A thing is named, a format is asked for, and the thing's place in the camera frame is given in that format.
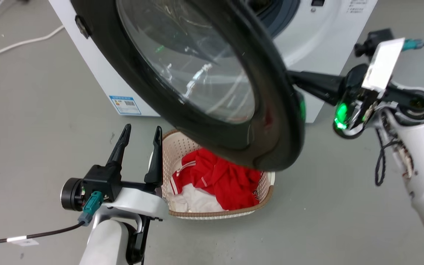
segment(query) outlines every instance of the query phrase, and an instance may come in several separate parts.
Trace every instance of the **basket rim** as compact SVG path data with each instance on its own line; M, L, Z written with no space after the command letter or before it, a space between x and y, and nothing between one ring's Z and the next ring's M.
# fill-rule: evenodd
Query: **basket rim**
M173 129L171 131L168 131L167 133L163 134L163 141L170 135L172 134L182 134L182 132L178 131L177 129ZM225 215L236 215L236 214L240 214L240 213L246 213L246 212L252 212L252 211L256 211L259 210L261 208L263 208L271 199L272 193L274 191L274 172L266 172L266 174L271 174L271 181L270 181L270 185L268 188L268 193L266 194L266 197L261 200L261 202L259 202L257 205L253 206L253 207L248 207L248 208L243 208L243 209L239 209L239 210L232 210L232 211L224 211L224 212L209 212L209 213L184 213L184 212L175 212L172 210L169 210L169 214L171 216L176 216L176 217L187 217L187 218L209 218L209 217L214 217L214 216L225 216Z

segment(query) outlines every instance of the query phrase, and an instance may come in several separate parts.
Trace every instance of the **cable connector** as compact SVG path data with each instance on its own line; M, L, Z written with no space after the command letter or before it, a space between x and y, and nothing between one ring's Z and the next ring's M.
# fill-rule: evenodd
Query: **cable connector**
M423 40L422 39L406 39L403 44L402 52L405 50L418 50L423 48Z
M94 213L101 207L104 202L104 196L100 191L94 191L91 193L86 204L83 206L83 213L78 217L78 222L83 221L83 226L88 226L93 220Z

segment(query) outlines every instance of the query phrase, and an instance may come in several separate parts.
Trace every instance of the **white stripe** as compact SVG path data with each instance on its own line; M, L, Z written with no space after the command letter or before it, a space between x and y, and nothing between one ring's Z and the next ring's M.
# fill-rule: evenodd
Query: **white stripe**
M24 239L27 239L27 236L10 237L6 240L6 242L12 242L12 241L24 240Z
M178 187L176 186L176 183L173 178L170 178L171 188L173 189L173 193L176 195L178 194Z
M185 163L180 169L176 170L176 176L178 177L180 175L180 172L190 166L195 166L195 161L190 161L189 163Z
M207 187L207 182L205 182L204 177L202 177L201 179L202 179L202 182L204 183L204 185Z

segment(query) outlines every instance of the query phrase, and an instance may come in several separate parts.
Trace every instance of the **woven plastic basket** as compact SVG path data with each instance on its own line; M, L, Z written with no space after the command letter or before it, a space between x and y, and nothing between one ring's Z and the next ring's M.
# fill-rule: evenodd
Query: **woven plastic basket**
M235 218L238 216L249 215L254 211L264 207L272 196L274 185L274 172L263 172L261 180L259 180L256 193L259 198L259 204L253 207L244 208L240 210L214 212L214 213L184 213L176 212L174 205L170 203L167 184L174 171L181 168L181 159L186 154L199 149L200 146L187 138L184 134L177 130L170 131L163 135L163 186L161 187L163 198L168 203L170 208L170 215L182 219L193 220L210 220L210 219L224 219Z

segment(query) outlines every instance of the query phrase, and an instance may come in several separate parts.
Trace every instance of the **concrete floor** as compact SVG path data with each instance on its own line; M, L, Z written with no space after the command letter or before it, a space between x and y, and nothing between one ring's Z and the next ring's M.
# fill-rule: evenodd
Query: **concrete floor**
M396 21L393 12L407 18ZM424 1L380 1L364 32L392 27L397 36L424 38L423 14ZM11 5L0 15L0 48L59 25L45 0ZM424 85L424 51L402 60L412 65L397 70L398 80ZM344 71L357 62L350 58ZM324 106L307 126L301 156L276 174L264 209L229 220L154 222L145 264L424 264L424 229L392 159L375 188L375 134L338 138L332 112ZM61 187L104 163L126 123L133 129L123 179L142 181L155 126L172 127L160 118L119 116L66 32L0 55L0 238L75 224L79 214L59 203ZM38 238L40 245L26 248L0 244L0 264L78 264L90 230Z

